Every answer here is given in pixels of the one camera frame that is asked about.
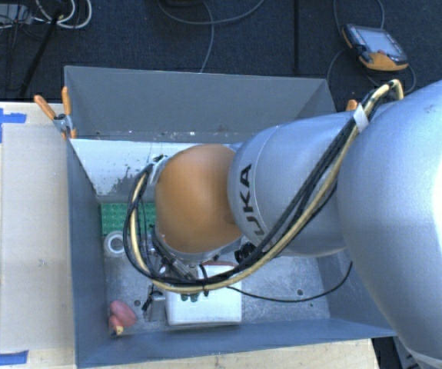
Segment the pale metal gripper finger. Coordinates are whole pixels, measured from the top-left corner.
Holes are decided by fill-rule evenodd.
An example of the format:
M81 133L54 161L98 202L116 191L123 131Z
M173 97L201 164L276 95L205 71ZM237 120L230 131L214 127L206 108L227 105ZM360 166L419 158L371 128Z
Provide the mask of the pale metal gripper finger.
M165 320L165 303L166 298L162 294L153 294L150 305L150 321Z
M145 301L142 305L142 310L146 311L148 309L148 307L150 306L150 304L152 303L152 298L155 292L155 286L153 284L148 286L148 295L145 298Z

